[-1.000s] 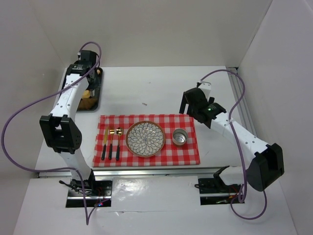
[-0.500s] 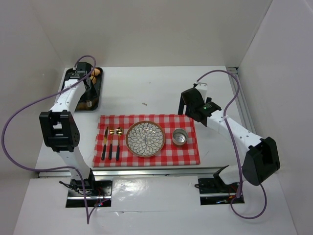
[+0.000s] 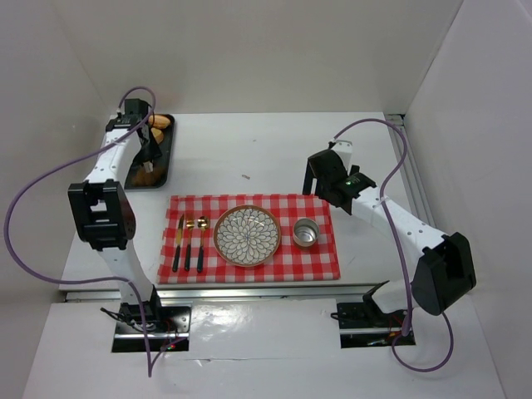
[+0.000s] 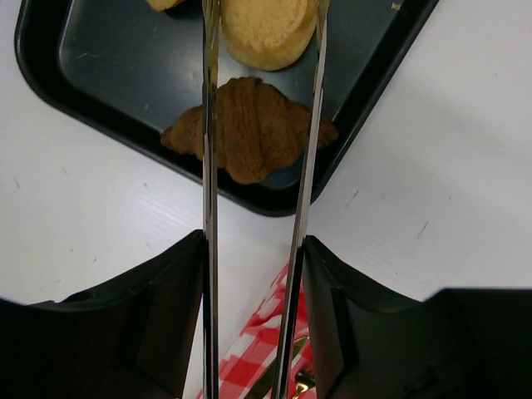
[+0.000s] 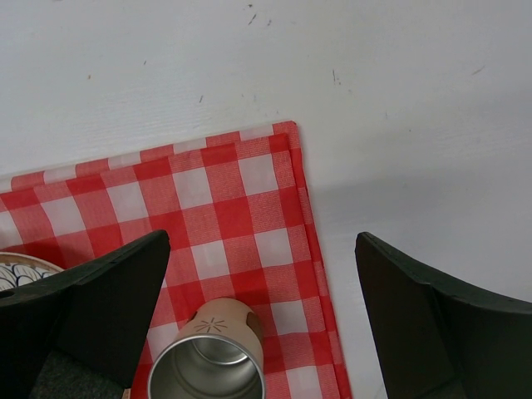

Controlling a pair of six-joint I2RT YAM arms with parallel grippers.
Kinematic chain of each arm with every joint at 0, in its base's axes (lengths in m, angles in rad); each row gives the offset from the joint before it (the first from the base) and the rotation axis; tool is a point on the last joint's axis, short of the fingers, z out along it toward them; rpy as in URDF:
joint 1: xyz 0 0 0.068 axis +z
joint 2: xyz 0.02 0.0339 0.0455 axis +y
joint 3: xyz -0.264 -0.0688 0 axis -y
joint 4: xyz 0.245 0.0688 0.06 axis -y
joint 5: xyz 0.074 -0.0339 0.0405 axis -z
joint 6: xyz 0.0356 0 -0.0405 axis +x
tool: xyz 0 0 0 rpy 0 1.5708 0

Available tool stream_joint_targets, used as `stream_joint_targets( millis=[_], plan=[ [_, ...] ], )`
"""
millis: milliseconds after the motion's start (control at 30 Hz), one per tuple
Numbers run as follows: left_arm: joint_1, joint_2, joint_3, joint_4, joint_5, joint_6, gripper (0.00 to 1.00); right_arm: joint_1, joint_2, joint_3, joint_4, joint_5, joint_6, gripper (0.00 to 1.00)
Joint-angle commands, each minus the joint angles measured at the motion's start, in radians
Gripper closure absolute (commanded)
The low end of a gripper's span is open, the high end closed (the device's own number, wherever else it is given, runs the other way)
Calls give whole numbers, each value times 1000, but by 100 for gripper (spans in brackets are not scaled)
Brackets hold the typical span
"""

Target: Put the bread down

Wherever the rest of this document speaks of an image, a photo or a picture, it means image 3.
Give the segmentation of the small round muffin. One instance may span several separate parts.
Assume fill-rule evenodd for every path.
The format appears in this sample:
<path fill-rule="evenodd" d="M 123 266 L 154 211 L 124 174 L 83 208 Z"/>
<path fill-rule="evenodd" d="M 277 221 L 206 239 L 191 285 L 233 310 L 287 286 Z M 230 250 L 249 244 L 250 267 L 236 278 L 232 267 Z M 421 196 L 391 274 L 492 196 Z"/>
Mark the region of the small round muffin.
<path fill-rule="evenodd" d="M 152 162 L 152 172 L 153 173 L 159 173 L 164 169 L 164 166 L 159 161 L 153 161 Z"/>

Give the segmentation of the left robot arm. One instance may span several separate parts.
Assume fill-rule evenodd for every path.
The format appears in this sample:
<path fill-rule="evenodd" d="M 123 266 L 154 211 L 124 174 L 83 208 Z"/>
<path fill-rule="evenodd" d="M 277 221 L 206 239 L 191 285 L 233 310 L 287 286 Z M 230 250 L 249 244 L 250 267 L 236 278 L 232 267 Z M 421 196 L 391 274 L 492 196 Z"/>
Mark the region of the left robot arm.
<path fill-rule="evenodd" d="M 121 106 L 124 110 L 106 126 L 104 152 L 94 169 L 83 182 L 70 185 L 67 194 L 80 240 L 119 279 L 121 305 L 114 318 L 152 329 L 162 319 L 160 298 L 135 251 L 136 220 L 123 184 L 133 165 L 153 172 L 161 151 L 149 127 L 149 103 L 128 99 Z"/>

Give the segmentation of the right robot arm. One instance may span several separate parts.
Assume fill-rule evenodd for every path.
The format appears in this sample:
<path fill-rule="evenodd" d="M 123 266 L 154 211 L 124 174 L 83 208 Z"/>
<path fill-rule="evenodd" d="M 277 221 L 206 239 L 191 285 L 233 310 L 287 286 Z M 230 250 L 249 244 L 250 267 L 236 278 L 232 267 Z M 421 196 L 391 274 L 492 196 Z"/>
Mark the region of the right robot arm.
<path fill-rule="evenodd" d="M 383 313 L 407 308 L 407 303 L 438 316 L 476 286 L 469 240 L 458 232 L 445 234 L 425 224 L 364 175 L 357 165 L 347 170 L 331 144 L 308 157 L 303 193 L 340 208 L 370 224 L 389 239 L 398 238 L 406 261 L 408 282 L 379 286 L 372 301 Z"/>

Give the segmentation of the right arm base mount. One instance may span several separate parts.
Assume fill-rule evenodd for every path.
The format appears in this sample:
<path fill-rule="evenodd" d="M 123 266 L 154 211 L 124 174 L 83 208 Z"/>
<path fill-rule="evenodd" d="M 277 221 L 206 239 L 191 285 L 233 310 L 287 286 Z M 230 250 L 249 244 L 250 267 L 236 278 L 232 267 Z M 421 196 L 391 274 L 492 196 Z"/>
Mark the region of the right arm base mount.
<path fill-rule="evenodd" d="M 401 327 L 406 319 L 406 309 L 383 313 L 373 301 L 373 294 L 384 283 L 379 283 L 355 302 L 337 304 L 337 311 L 330 317 L 337 321 L 342 349 L 359 347 L 390 347 L 395 339 L 398 346 L 413 346 L 413 331 L 406 337 Z"/>

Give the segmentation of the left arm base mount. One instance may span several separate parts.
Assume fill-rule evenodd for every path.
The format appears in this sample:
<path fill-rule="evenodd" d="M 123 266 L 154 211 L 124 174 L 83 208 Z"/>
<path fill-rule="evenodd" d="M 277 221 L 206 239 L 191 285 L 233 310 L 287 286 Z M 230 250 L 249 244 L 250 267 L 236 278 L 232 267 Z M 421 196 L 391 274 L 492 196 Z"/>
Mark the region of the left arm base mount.
<path fill-rule="evenodd" d="M 100 311 L 116 322 L 111 351 L 131 353 L 145 351 L 140 320 L 128 319 L 124 313 L 105 308 Z M 168 306 L 161 309 L 160 321 L 147 322 L 147 336 L 151 352 L 188 352 L 190 349 L 190 305 Z"/>

